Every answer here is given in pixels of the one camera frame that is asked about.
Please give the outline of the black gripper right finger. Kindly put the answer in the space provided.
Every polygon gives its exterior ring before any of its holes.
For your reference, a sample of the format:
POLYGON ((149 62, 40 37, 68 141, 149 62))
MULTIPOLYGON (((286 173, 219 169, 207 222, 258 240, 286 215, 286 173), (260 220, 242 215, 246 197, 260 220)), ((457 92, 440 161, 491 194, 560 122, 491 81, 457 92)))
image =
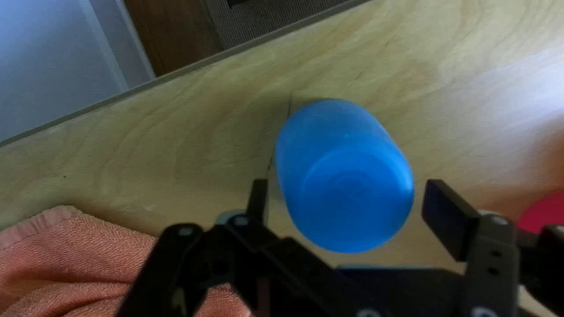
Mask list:
POLYGON ((449 256, 463 263, 480 215, 443 180, 427 180, 420 217, 449 256))

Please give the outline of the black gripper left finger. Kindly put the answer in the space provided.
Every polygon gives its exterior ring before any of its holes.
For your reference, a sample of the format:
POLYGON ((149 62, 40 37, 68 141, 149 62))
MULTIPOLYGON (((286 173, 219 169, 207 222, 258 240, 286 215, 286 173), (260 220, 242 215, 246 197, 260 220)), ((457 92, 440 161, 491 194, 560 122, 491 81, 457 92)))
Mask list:
POLYGON ((246 215, 251 220, 262 224, 265 208, 267 208, 267 180, 257 178, 251 182, 251 189, 246 203, 246 215))

